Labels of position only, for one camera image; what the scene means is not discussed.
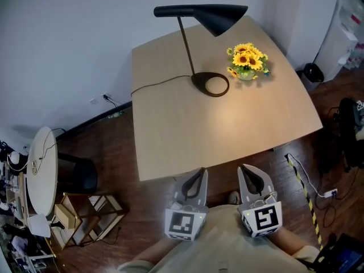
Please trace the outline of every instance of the shoe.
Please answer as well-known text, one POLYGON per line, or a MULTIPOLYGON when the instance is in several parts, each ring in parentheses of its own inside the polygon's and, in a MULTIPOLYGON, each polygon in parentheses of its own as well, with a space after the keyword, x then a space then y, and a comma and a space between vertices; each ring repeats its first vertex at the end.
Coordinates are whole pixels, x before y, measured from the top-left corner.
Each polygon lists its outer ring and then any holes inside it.
POLYGON ((229 195, 229 199, 227 201, 228 204, 238 205, 240 204, 240 195, 237 191, 232 191, 229 195))

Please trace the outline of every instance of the black trash can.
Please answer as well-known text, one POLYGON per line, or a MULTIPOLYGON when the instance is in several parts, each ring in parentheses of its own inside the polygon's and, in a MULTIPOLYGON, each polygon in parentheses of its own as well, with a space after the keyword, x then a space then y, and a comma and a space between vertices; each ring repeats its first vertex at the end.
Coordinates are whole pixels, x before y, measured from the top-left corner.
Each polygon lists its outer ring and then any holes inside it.
POLYGON ((324 75, 316 64, 308 63, 302 71, 301 81, 306 90, 310 92, 316 88, 318 84, 324 82, 324 75))

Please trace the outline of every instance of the black and yellow striped tape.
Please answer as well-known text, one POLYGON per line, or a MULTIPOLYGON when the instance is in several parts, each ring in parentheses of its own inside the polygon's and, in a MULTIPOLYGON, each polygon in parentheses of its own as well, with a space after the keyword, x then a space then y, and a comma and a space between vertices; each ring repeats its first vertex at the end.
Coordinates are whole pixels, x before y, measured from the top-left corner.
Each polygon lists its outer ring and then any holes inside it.
POLYGON ((313 221, 313 226, 315 227, 315 231, 316 231, 316 235, 317 235, 317 242, 318 242, 318 245, 320 247, 320 251, 322 250, 323 248, 323 245, 322 245, 322 238, 321 238, 321 234, 320 234, 320 229, 319 229, 319 224, 317 223, 317 218, 316 218, 316 214, 315 214, 315 211, 313 210, 313 204, 312 204, 312 201, 311 201, 311 198, 310 196, 308 195, 308 192, 307 192, 307 189, 306 189, 306 186, 305 184, 303 183, 302 179, 301 179, 301 176, 300 174, 298 173, 298 170, 297 168, 295 167, 295 165, 292 163, 292 161, 289 159, 288 157, 288 154, 284 156, 286 159, 287 159, 287 162, 288 164, 293 168, 293 170, 295 170, 295 174, 296 174, 296 177, 297 177, 297 180, 298 182, 302 185, 303 187, 303 192, 305 194, 305 198, 308 202, 308 207, 309 207, 309 211, 311 212, 311 215, 312 215, 312 221, 313 221))

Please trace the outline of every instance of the white round tabletop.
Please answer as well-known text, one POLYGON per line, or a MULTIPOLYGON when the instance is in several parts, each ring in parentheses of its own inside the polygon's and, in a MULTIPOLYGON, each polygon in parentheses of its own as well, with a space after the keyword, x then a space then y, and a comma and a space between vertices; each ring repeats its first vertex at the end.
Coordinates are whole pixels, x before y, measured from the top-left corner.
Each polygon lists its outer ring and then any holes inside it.
POLYGON ((58 157, 56 139, 49 127, 42 127, 30 146, 27 188, 37 214, 49 215, 56 198, 58 157))

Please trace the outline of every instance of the sunflower bouquet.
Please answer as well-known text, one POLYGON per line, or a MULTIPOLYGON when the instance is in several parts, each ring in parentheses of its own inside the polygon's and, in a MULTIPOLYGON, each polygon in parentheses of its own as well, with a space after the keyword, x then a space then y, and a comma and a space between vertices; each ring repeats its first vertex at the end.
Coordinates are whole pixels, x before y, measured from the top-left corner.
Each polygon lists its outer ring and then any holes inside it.
POLYGON ((267 68, 268 56, 261 53, 252 43, 238 44, 226 50, 226 53, 231 56, 231 66, 227 70, 237 78, 248 80, 248 75, 252 75, 253 79, 258 78, 257 72, 263 72, 264 75, 269 76, 270 71, 267 68))

